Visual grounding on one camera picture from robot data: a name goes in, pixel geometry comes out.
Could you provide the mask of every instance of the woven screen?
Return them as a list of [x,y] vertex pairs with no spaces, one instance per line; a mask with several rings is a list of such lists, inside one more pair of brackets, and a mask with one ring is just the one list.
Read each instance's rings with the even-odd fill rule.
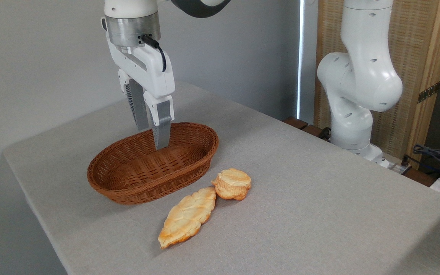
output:
[[[317,61],[330,52],[347,52],[340,39],[344,0],[320,0]],[[403,81],[403,94],[391,110],[372,112],[372,143],[383,152],[401,157],[406,153],[424,68],[440,12],[439,0],[395,0],[391,14],[389,46],[391,60]],[[330,127],[330,109],[323,87],[317,80],[315,91],[317,127]]]

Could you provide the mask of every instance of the wicker basket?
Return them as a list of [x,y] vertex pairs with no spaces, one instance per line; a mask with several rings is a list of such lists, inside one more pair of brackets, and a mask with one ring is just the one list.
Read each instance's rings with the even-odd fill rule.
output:
[[119,204],[150,202],[201,178],[217,148],[218,136],[210,127],[173,123],[168,147],[155,150],[152,130],[129,136],[96,155],[87,179]]

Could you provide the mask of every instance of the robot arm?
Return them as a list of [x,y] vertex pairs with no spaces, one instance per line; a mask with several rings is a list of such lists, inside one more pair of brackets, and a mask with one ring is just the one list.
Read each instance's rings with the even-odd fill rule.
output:
[[383,166],[381,150],[370,144],[370,110],[389,110],[402,93],[388,49],[392,5],[393,0],[345,0],[341,39],[348,53],[328,54],[317,70],[332,115],[330,141]]
[[[163,0],[105,0],[103,29],[139,131],[152,127],[157,150],[169,144],[174,120],[175,90],[169,56],[160,39],[157,2]],[[171,0],[187,14],[205,18],[217,14],[230,0]]]

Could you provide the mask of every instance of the gray tablecloth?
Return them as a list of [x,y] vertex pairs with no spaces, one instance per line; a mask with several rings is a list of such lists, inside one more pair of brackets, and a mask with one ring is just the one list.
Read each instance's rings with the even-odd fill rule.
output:
[[[215,129],[196,183],[124,206],[87,183],[89,162],[136,129],[126,101],[17,143],[4,155],[69,274],[440,274],[440,193],[185,83],[176,121]],[[187,242],[161,250],[172,206],[235,167],[245,200],[217,198]]]

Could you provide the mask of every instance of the fake bread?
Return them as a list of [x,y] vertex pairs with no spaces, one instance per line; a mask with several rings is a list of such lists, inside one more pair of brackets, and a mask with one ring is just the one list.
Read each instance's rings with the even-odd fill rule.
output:
[[217,174],[212,184],[220,198],[241,201],[251,188],[251,178],[241,170],[230,168]]
[[159,234],[161,249],[184,242],[196,235],[202,223],[205,223],[215,208],[217,195],[215,188],[208,187],[184,197],[167,215]]

